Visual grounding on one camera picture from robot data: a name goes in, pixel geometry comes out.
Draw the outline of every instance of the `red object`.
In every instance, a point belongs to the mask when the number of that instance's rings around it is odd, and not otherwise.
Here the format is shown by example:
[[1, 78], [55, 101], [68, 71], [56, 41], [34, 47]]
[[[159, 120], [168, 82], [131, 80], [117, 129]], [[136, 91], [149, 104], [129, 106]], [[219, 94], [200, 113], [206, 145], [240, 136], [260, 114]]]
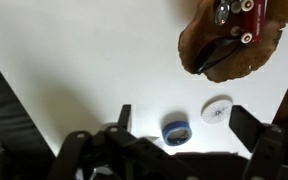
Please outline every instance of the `red object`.
[[253, 0], [254, 7], [245, 12], [242, 10], [241, 28], [245, 33], [251, 33], [253, 38], [251, 42], [258, 42], [262, 40], [263, 29], [265, 25], [265, 5], [266, 0]]

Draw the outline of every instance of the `blue tape roll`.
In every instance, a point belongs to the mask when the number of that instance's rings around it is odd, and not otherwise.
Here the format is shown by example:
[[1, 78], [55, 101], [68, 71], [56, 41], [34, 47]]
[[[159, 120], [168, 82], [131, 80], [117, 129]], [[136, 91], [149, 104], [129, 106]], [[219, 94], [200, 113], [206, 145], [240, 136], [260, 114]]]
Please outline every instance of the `blue tape roll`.
[[[176, 138], [169, 138], [169, 136], [178, 130], [184, 130], [185, 133], [183, 135], [181, 135], [180, 137], [176, 137]], [[169, 146], [179, 146], [181, 144], [186, 143], [188, 140], [191, 139], [192, 137], [192, 130], [189, 126], [189, 124], [185, 121], [175, 121], [172, 122], [170, 124], [168, 124], [167, 126], [165, 126], [165, 128], [162, 131], [163, 134], [163, 139], [165, 141], [165, 143]]]

